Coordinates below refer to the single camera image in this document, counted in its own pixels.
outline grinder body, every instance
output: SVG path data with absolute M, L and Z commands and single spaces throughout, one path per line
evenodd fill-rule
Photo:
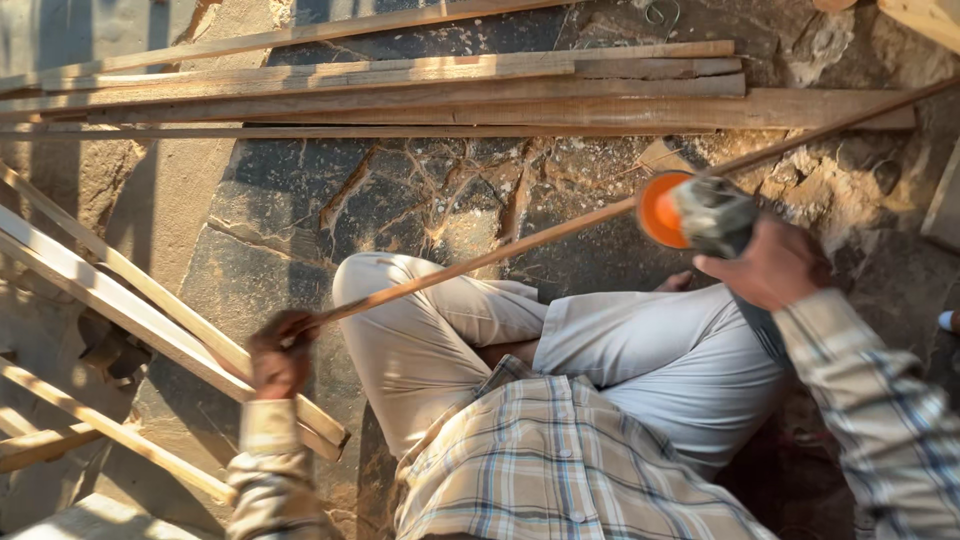
M 672 247 L 690 247 L 712 257 L 738 258 L 750 243 L 759 217 L 753 197 L 725 178 L 693 177 L 680 172 L 666 174 L 673 176 L 664 175 L 663 183 L 648 189 L 650 193 L 643 194 L 648 200 L 641 198 L 638 205 L 643 229 L 655 240 Z M 667 228 L 679 228 L 686 245 L 677 245 L 677 237 L 662 233 L 660 229 L 664 224 Z M 764 352 L 780 367 L 792 370 L 783 336 L 771 313 L 735 293 L 732 295 Z

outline beige trousers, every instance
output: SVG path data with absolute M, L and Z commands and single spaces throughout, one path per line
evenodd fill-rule
M 333 281 L 337 306 L 431 274 L 420 258 L 363 253 Z M 400 457 L 491 369 L 473 348 L 540 338 L 534 369 L 586 375 L 601 394 L 666 433 L 711 479 L 775 406 L 783 371 L 756 343 L 730 292 L 608 292 L 549 307 L 518 282 L 456 278 L 340 321 L 393 455 Z

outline man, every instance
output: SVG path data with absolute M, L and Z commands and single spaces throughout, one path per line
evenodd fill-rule
M 960 537 L 960 423 L 943 392 L 913 375 L 918 359 L 885 349 L 829 288 L 810 236 L 763 216 L 742 258 L 694 262 L 775 313 L 877 538 Z M 334 301 L 437 269 L 354 256 L 338 270 Z M 549 307 L 534 294 L 459 278 L 341 322 L 399 457 L 397 537 L 773 538 L 709 482 L 784 378 L 726 289 L 600 293 Z M 247 405 L 246 452 L 230 465 L 234 539 L 330 534 L 306 502 L 289 401 L 313 335 L 297 335 L 288 352 L 278 345 L 304 316 L 287 313 L 252 340 L 257 397 L 270 401 Z M 276 413 L 272 424 L 262 407 Z

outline orange cutting disc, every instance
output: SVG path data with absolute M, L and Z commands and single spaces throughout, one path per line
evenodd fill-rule
M 654 177 L 637 196 L 637 221 L 648 236 L 671 248 L 688 248 L 680 231 L 680 215 L 673 207 L 670 190 L 692 178 L 685 171 L 667 171 Z

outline stack of wooden planks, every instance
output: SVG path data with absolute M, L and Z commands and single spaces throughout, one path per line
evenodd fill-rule
M 0 79 L 5 139 L 163 137 L 664 135 L 803 129 L 894 92 L 750 88 L 732 40 L 468 57 L 102 75 L 169 63 L 557 6 L 465 0 L 181 45 Z M 242 128 L 204 122 L 243 121 Z M 52 127 L 81 122 L 81 129 Z M 914 126 L 911 109 L 862 126 Z M 178 129 L 144 129 L 194 123 Z

